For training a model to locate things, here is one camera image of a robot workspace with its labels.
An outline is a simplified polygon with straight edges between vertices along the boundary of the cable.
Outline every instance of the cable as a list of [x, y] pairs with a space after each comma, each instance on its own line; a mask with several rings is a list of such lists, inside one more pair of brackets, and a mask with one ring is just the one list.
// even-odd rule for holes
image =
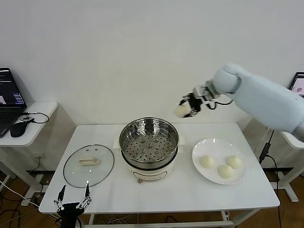
[[132, 215], [132, 214], [129, 214], [129, 215], [127, 215], [127, 216], [125, 216], [125, 217], [122, 217], [122, 218], [116, 218], [116, 219], [114, 219], [114, 220], [112, 220], [111, 221], [111, 219], [108, 221], [108, 224], [110, 224], [110, 222], [115, 222], [115, 221], [119, 221], [119, 220], [121, 220], [121, 219], [124, 219], [124, 218], [127, 218], [127, 217], [129, 217], [130, 215]]
[[220, 105], [229, 105], [233, 102], [233, 100], [229, 101], [228, 103], [221, 103], [221, 102], [218, 102], [218, 101], [215, 101], [214, 103], [216, 104], [220, 104]]
[[79, 228], [82, 228], [82, 223], [78, 217], [77, 217], [77, 221], [79, 222]]
[[270, 141], [271, 141], [271, 139], [272, 139], [272, 136], [274, 135], [274, 132], [275, 132], [275, 131], [272, 130], [271, 136], [270, 136], [270, 138], [269, 138], [269, 141], [265, 143], [265, 146], [264, 146], [264, 148], [262, 149], [262, 152], [261, 152], [261, 154], [260, 154], [260, 156], [259, 156], [259, 158], [258, 158], [260, 164], [262, 163], [262, 161], [265, 159], [265, 157], [267, 156], [267, 154], [268, 154], [268, 152], [269, 152], [269, 148], [270, 148], [270, 146], [271, 146]]
[[269, 141], [268, 141], [268, 143], [270, 143], [270, 141], [271, 141], [271, 139], [272, 139], [272, 136], [274, 135], [274, 130], [272, 130], [272, 132], [271, 132], [271, 136], [270, 136], [270, 138], [269, 138]]
[[221, 102], [215, 101], [213, 107], [211, 107], [210, 104], [207, 104], [206, 106], [207, 106], [208, 109], [214, 110], [214, 109], [217, 108], [217, 104], [218, 104], [218, 105], [229, 105], [229, 104], [231, 104], [232, 102], [233, 102], [233, 100], [229, 101], [228, 103], [221, 103]]
[[48, 121], [49, 121], [49, 117], [47, 116], [47, 115], [45, 115], [44, 113], [40, 113], [40, 112], [37, 112], [37, 113], [28, 113], [28, 112], [24, 112], [24, 113], [21, 113], [20, 115], [34, 115], [34, 114], [41, 114], [41, 115], [44, 115], [46, 118], [47, 118], [47, 120], [46, 121], [44, 121], [44, 122], [36, 122], [36, 121], [32, 121], [33, 123], [36, 123], [36, 124], [45, 124], [45, 123], [47, 123]]
[[207, 108], [208, 108], [208, 109], [210, 109], [210, 110], [214, 110], [214, 109], [216, 109], [216, 108], [217, 108], [217, 103], [214, 103], [214, 106], [213, 106], [213, 107], [211, 107], [211, 105], [210, 105], [210, 104], [206, 104], [206, 106], [207, 106]]
[[172, 218], [175, 222], [178, 222], [173, 216], [168, 215], [167, 218], [166, 218], [166, 223], [168, 223], [168, 218]]
[[[270, 155], [266, 155], [266, 157], [271, 158], [275, 164], [275, 169], [277, 170], [277, 165], [276, 165], [276, 161], [274, 160], [273, 157], [271, 157]], [[279, 199], [279, 174], [278, 171], [276, 171], [276, 196]], [[281, 224], [281, 213], [280, 213], [280, 205], [277, 207], [278, 208], [278, 214], [279, 214], [279, 223], [280, 223], [280, 228], [282, 228], [282, 224]]]
[[[19, 193], [15, 192], [14, 190], [10, 189], [8, 186], [6, 186], [2, 181], [0, 181], [1, 184], [3, 184], [4, 187], [6, 187], [7, 189], [9, 189], [10, 191], [14, 192], [15, 194], [21, 196]], [[23, 196], [21, 196], [24, 200], [26, 200], [27, 202], [35, 205], [36, 207], [39, 208], [39, 206], [36, 203], [32, 203], [31, 201], [29, 201], [27, 198], [24, 198]]]
[[2, 194], [1, 194], [1, 192], [0, 192], [0, 196], [1, 196], [1, 204], [0, 204], [0, 210], [1, 210], [2, 205], [3, 205], [3, 196], [2, 196]]
[[16, 210], [16, 209], [7, 209], [7, 210], [4, 210], [3, 212], [1, 212], [0, 213], [0, 215], [2, 215], [3, 213], [5, 213], [5, 212], [7, 212], [7, 211], [13, 211], [14, 213], [17, 211], [18, 213], [19, 213], [19, 215], [20, 215], [20, 211], [19, 210]]
[[10, 219], [12, 219], [12, 220], [9, 222], [9, 228], [10, 228], [10, 226], [11, 226], [11, 224], [12, 224], [12, 221], [15, 219], [15, 218], [14, 218], [15, 212], [18, 212], [18, 213], [19, 213], [19, 216], [16, 217], [16, 218], [18, 218], [18, 228], [20, 228], [20, 216], [21, 216], [21, 212], [20, 212], [19, 210], [17, 210], [18, 205], [19, 205], [19, 203], [18, 203], [17, 206], [15, 207], [15, 210], [14, 210], [13, 214], [12, 214], [11, 217], [10, 217]]
[[35, 169], [38, 169], [40, 167], [40, 161], [41, 161], [41, 157], [39, 157], [39, 163], [38, 166], [36, 168], [33, 168], [31, 171], [29, 171], [28, 173], [33, 172]]
[[15, 219], [21, 218], [21, 217], [23, 217], [23, 216], [25, 216], [25, 215], [27, 215], [27, 214], [33, 212], [33, 211], [36, 211], [36, 210], [38, 210], [38, 209], [31, 210], [31, 211], [29, 211], [29, 212], [27, 212], [27, 213], [25, 213], [25, 214], [23, 214], [23, 215], [20, 215], [20, 216], [18, 216], [18, 217], [15, 217], [15, 218], [9, 220], [9, 221], [6, 221], [5, 223], [2, 223], [2, 224], [0, 225], [0, 227], [2, 227], [3, 225], [5, 225], [5, 224], [7, 224], [7, 223], [9, 223], [9, 222], [11, 222], [11, 221], [13, 221], [13, 220], [15, 220]]

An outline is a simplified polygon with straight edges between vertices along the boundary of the small white table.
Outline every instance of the small white table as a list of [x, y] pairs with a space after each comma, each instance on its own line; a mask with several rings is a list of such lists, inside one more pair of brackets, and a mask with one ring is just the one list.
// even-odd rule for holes
[[[57, 103], [32, 102], [27, 103], [27, 106], [28, 108], [26, 109], [26, 111], [29, 113], [41, 112], [46, 114], [48, 117], [51, 117], [51, 115], [57, 108]], [[37, 122], [43, 122], [47, 119], [45, 116], [40, 114], [36, 114], [33, 117]], [[40, 181], [43, 178], [42, 174], [39, 174], [36, 176], [36, 178], [33, 178], [25, 170], [21, 169], [22, 166], [19, 164], [19, 161], [16, 161], [16, 159], [11, 158], [11, 153], [14, 153], [11, 147], [26, 147], [31, 145], [44, 127], [44, 125], [45, 123], [30, 123], [22, 136], [13, 138], [10, 136], [10, 133], [8, 131], [4, 137], [0, 138], [0, 170], [7, 175], [3, 183], [6, 183], [10, 179], [10, 177], [15, 178], [17, 175], [30, 186], [27, 194], [25, 195], [25, 198], [31, 198], [33, 197], [35, 192], [40, 192], [41, 190], [42, 192], [45, 192], [47, 186], [42, 186], [40, 184]], [[29, 203], [26, 200], [22, 201], [21, 203], [22, 206], [27, 206], [28, 204]]]
[[[63, 177], [63, 167], [69, 156], [79, 148], [101, 144], [112, 148], [125, 125], [78, 126], [56, 169], [47, 192], [40, 204], [42, 213], [56, 213], [54, 200], [66, 185], [64, 203], [82, 200], [85, 189], [70, 186]], [[185, 138], [183, 152], [178, 153], [173, 171], [164, 179], [139, 184], [129, 173], [120, 152], [113, 150], [114, 167], [101, 183], [90, 188], [92, 202], [85, 213], [162, 213], [221, 211], [223, 221], [140, 224], [129, 227], [224, 227], [235, 226], [263, 208], [277, 207], [280, 202], [261, 166], [236, 123], [177, 123], [178, 132]], [[195, 169], [191, 153], [202, 139], [220, 138], [235, 144], [247, 157], [248, 172], [234, 185], [215, 184]], [[232, 221], [224, 216], [226, 210], [245, 210]], [[86, 225], [86, 228], [98, 225]]]
[[[292, 148], [296, 150], [304, 149], [304, 143], [297, 140], [290, 133], [281, 132], [281, 134]], [[304, 172], [303, 161], [299, 161], [298, 164], [296, 164], [294, 168], [291, 171], [289, 171], [286, 175], [284, 175], [282, 172], [278, 172], [278, 176], [280, 179], [278, 183], [278, 187], [279, 189], [284, 189], [286, 191], [290, 201], [292, 202], [298, 202], [299, 199], [297, 198], [294, 190], [291, 188], [290, 182], [292, 182], [296, 177], [298, 177], [303, 172]], [[274, 189], [276, 189], [276, 182], [272, 182], [271, 185]]]

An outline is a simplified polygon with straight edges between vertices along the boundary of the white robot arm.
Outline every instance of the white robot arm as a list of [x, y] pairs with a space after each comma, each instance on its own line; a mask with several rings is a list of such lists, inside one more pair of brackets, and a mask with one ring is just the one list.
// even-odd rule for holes
[[220, 95], [273, 130], [289, 132], [304, 142], [304, 99], [279, 84], [256, 76], [235, 64], [217, 71], [205, 85], [194, 87], [175, 110], [179, 117], [192, 117], [206, 105], [215, 109]]

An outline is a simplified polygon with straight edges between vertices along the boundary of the floor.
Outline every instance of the floor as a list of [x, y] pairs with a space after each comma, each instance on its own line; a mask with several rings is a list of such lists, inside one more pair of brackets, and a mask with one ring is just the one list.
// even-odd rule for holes
[[[268, 178], [271, 181], [275, 180], [274, 173], [267, 173]], [[0, 180], [5, 178], [4, 174], [0, 174]], [[50, 181], [52, 175], [45, 175], [43, 179], [43, 184], [47, 184], [47, 181]], [[27, 191], [28, 186], [20, 179], [11, 180], [8, 183], [14, 191], [23, 194]], [[284, 190], [279, 190], [279, 198], [281, 201], [281, 221], [283, 228], [304, 228], [304, 178], [298, 177], [291, 183], [293, 189], [295, 190], [299, 202], [292, 203], [290, 202], [288, 196]], [[2, 191], [2, 195], [11, 200], [20, 200], [20, 197], [7, 189]], [[36, 203], [39, 204], [43, 196], [36, 195]], [[41, 214], [37, 208], [33, 205], [28, 207], [20, 206], [18, 201], [8, 201], [6, 199], [0, 199], [0, 227], [2, 228], [17, 228], [18, 219], [13, 220], [11, 226], [10, 223], [6, 223], [2, 226], [3, 223], [12, 218], [12, 211], [5, 211], [8, 209], [18, 209], [21, 212], [21, 215], [24, 215], [27, 212], [35, 210], [20, 219], [20, 228], [57, 228], [58, 225], [55, 224], [55, 219], [49, 217], [48, 215]], [[238, 212], [231, 212], [230, 216], [236, 215]], [[140, 214], [138, 217], [139, 223], [164, 223], [168, 215], [173, 216], [168, 218], [168, 222], [174, 222], [176, 219], [178, 222], [190, 222], [190, 221], [211, 221], [214, 219], [221, 220], [221, 215], [219, 212], [204, 212], [204, 213], [171, 213], [171, 214]], [[122, 218], [127, 215], [98, 215], [95, 217], [95, 224], [107, 224], [109, 218]], [[81, 219], [88, 223], [89, 216], [82, 215]], [[124, 220], [121, 220], [122, 223], [133, 223], [137, 224], [137, 214], [129, 215]], [[277, 209], [264, 209], [246, 220], [244, 223], [238, 226], [238, 228], [278, 228], [278, 210]]]

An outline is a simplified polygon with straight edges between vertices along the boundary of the steamed bun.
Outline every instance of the steamed bun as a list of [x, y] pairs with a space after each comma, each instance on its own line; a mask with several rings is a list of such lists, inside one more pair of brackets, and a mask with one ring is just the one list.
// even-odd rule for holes
[[230, 166], [228, 165], [222, 165], [219, 169], [218, 169], [218, 173], [222, 178], [230, 178], [233, 176], [233, 170]]
[[200, 164], [207, 169], [214, 167], [214, 159], [210, 155], [205, 155], [200, 158]]
[[242, 160], [238, 156], [232, 155], [228, 157], [227, 164], [233, 169], [237, 169], [242, 165]]

